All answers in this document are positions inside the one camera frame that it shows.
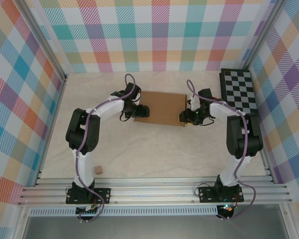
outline aluminum frame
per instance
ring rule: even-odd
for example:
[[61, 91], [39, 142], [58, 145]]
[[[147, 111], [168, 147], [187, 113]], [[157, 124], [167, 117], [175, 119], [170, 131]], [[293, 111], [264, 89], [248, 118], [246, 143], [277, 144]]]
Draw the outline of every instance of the aluminum frame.
[[250, 51], [243, 67], [242, 70], [249, 70], [253, 62], [255, 61], [261, 47], [267, 40], [271, 30], [273, 29], [276, 20], [280, 16], [280, 13], [283, 11], [287, 4], [288, 0], [277, 0], [272, 11], [270, 12], [267, 21], [265, 22], [265, 25], [263, 29], [261, 30], [254, 47]]
[[[285, 184], [275, 184], [268, 167], [266, 176], [242, 177], [241, 180], [255, 187], [257, 196], [255, 204], [288, 204], [292, 198]], [[65, 190], [71, 186], [73, 179], [41, 179], [35, 187], [25, 187], [19, 206], [54, 207], [73, 206], [65, 204]], [[193, 190], [201, 183], [213, 185], [216, 177], [197, 178], [117, 178], [95, 179], [96, 187], [111, 188], [111, 206], [174, 206], [202, 205]], [[249, 204], [253, 197], [250, 188], [242, 187], [245, 202]], [[223, 205], [208, 203], [205, 205]]]
[[[263, 162], [270, 170], [273, 170], [273, 165], [269, 160], [269, 156], [267, 154], [267, 147], [264, 144], [264, 148], [261, 151], [261, 157], [263, 159]], [[275, 183], [278, 183], [278, 179], [276, 175], [273, 173], [272, 174], [273, 181]], [[297, 230], [297, 225], [295, 222], [295, 209], [293, 208], [293, 204], [279, 204], [280, 206], [280, 211], [283, 216], [285, 226], [288, 232], [288, 235], [291, 239], [299, 239], [299, 231]]]
[[[102, 217], [133, 217], [133, 216], [212, 216], [217, 215], [215, 205], [189, 205], [189, 206], [117, 206], [106, 207]], [[29, 217], [77, 217], [75, 207], [33, 207]]]
[[58, 102], [56, 104], [55, 112], [53, 114], [50, 130], [48, 131], [48, 134], [47, 134], [46, 143], [45, 143], [45, 146], [44, 146], [44, 149], [43, 149], [41, 160], [39, 162], [39, 167], [36, 169], [36, 172], [35, 172], [36, 177], [31, 182], [31, 184], [33, 186], [35, 185], [39, 175], [42, 172], [44, 162], [45, 162], [46, 156], [48, 154], [49, 145], [50, 145], [50, 142], [51, 142], [51, 139], [52, 139], [52, 134], [53, 134], [53, 130], [54, 130], [54, 127], [55, 127], [56, 119], [58, 117], [58, 113], [59, 113], [59, 110], [60, 110], [60, 106], [61, 106], [61, 102], [62, 102], [62, 99], [63, 99], [66, 83], [67, 83], [67, 78], [65, 78], [64, 81], [61, 84], [60, 95], [59, 95]]
[[23, 238], [25, 232], [26, 224], [30, 215], [31, 208], [22, 208], [19, 211], [19, 218], [16, 223], [16, 227], [13, 233], [10, 235], [9, 239], [20, 239]]
[[45, 38], [40, 26], [35, 20], [28, 5], [24, 2], [24, 0], [14, 0], [14, 3], [19, 9], [19, 11], [22, 13], [23, 18], [25, 19], [26, 23], [29, 25], [31, 32], [33, 33], [39, 45], [41, 46], [42, 50], [44, 51], [45, 55], [49, 59], [58, 77], [61, 78], [63, 81], [65, 81], [67, 77], [67, 72], [65, 72], [62, 69], [61, 64], [56, 58], [48, 40]]

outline plaid wall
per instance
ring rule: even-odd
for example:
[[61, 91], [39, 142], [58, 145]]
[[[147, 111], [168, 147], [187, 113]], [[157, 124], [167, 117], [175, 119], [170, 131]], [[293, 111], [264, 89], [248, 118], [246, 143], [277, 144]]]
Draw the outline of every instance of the plaid wall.
[[61, 80], [12, 0], [0, 0], [0, 239], [38, 169]]
[[287, 3], [251, 73], [269, 157], [299, 218], [299, 0]]
[[[252, 36], [257, 25], [252, 26], [258, 18], [258, 22], [261, 20], [259, 9], [270, 2], [39, 1], [49, 20], [46, 24], [52, 26], [65, 52], [66, 59], [62, 61], [69, 62], [70, 72], [191, 71], [238, 67], [249, 42], [254, 41]], [[33, 8], [32, 11], [43, 24], [38, 11]]]
[[54, 52], [56, 58], [58, 59], [63, 71], [65, 73], [69, 73], [68, 69], [64, 65], [64, 61], [63, 61], [62, 57], [60, 56], [60, 53], [57, 51], [57, 49], [56, 49], [56, 47], [55, 47], [55, 45], [54, 45], [54, 43], [51, 39], [51, 36], [47, 32], [46, 27], [43, 24], [41, 18], [39, 17], [37, 10], [34, 8], [32, 0], [25, 0], [25, 2], [27, 3], [28, 7], [30, 8], [30, 11], [31, 11], [32, 15], [34, 16], [34, 18], [36, 19], [38, 25], [40, 26], [40, 28], [42, 30], [42, 33], [44, 34], [44, 36], [45, 36], [46, 40], [48, 41], [52, 51]]
[[273, 10], [276, 2], [277, 2], [277, 0], [270, 0], [270, 3], [269, 3], [269, 5], [268, 5], [268, 7], [266, 9], [266, 12], [263, 15], [263, 17], [262, 17], [262, 19], [261, 19], [261, 21], [260, 21], [260, 23], [259, 23], [259, 25], [257, 27], [257, 30], [255, 31], [254, 36], [253, 36], [251, 42], [249, 43], [249, 46], [248, 46], [248, 48], [247, 48], [247, 50], [245, 52], [245, 55], [244, 55], [244, 57], [243, 57], [243, 59], [242, 59], [242, 61], [240, 63], [240, 66], [239, 66], [240, 68], [243, 68], [243, 66], [244, 66], [244, 64], [245, 64], [245, 62], [246, 62], [246, 60], [247, 60], [247, 58], [248, 58], [248, 56], [250, 54], [250, 51], [255, 46], [256, 40], [258, 39], [259, 34], [263, 30], [263, 28], [265, 26], [265, 23], [266, 23], [268, 17], [270, 16], [270, 13]]

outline small wooden cube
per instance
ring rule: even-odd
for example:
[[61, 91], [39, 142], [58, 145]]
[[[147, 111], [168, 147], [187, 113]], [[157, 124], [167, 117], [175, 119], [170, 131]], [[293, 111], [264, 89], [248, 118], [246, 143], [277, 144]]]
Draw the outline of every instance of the small wooden cube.
[[96, 166], [94, 168], [94, 171], [95, 171], [96, 175], [99, 175], [99, 174], [103, 173], [103, 168], [102, 168], [102, 166]]

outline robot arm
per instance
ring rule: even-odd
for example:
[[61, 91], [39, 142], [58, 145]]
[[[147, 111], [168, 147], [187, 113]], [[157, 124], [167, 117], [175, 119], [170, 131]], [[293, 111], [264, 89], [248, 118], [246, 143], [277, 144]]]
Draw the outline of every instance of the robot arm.
[[[204, 89], [198, 92], [198, 95], [203, 98], [214, 99], [210, 89]], [[226, 103], [217, 100], [218, 103], [211, 103], [210, 101], [203, 100], [197, 96], [190, 98], [188, 103], [190, 108], [187, 108], [179, 115], [179, 121], [190, 123], [193, 125], [204, 125], [203, 121], [206, 118], [220, 119], [222, 122], [227, 123], [227, 136], [226, 144], [229, 153], [232, 155], [227, 160], [225, 169], [218, 175], [214, 187], [199, 188], [201, 193], [201, 202], [243, 202], [243, 194], [237, 179], [242, 175], [247, 164], [253, 156], [263, 148], [263, 141], [260, 131], [259, 119], [256, 114], [242, 115], [247, 122], [247, 132], [244, 131], [243, 123], [240, 114], [237, 111], [232, 111], [224, 106]], [[244, 139], [248, 137], [247, 153], [236, 172], [235, 170], [242, 160], [244, 151]]]
[[[86, 110], [76, 109], [73, 112], [67, 133], [66, 141], [69, 142], [69, 147], [72, 149], [74, 159], [78, 157], [78, 175], [84, 185], [91, 190], [94, 189], [94, 176], [92, 167], [92, 155], [91, 152], [95, 149], [99, 141], [100, 125], [105, 122], [111, 116], [122, 113], [125, 114], [125, 118], [146, 118], [150, 115], [150, 110], [147, 106], [139, 105], [139, 99], [141, 96], [141, 89], [135, 86], [134, 91], [128, 97], [124, 99], [118, 99], [127, 95], [133, 89], [133, 84], [127, 84], [127, 87], [123, 91], [114, 92], [108, 98], [108, 102], [98, 107], [89, 108]], [[82, 144], [88, 114], [91, 112], [88, 122], [88, 132], [84, 146], [77, 153], [77, 150]], [[68, 198], [66, 203], [71, 204], [84, 204], [90, 202], [92, 194], [79, 181], [79, 177], [75, 176], [71, 190], [68, 190]]]

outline black and white checkerboard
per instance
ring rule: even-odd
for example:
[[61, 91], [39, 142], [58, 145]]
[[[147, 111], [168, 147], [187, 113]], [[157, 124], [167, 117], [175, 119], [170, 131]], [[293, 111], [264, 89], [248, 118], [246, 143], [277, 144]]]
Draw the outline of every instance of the black and white checkerboard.
[[249, 71], [222, 69], [220, 73], [222, 99], [245, 113], [257, 113], [253, 83]]

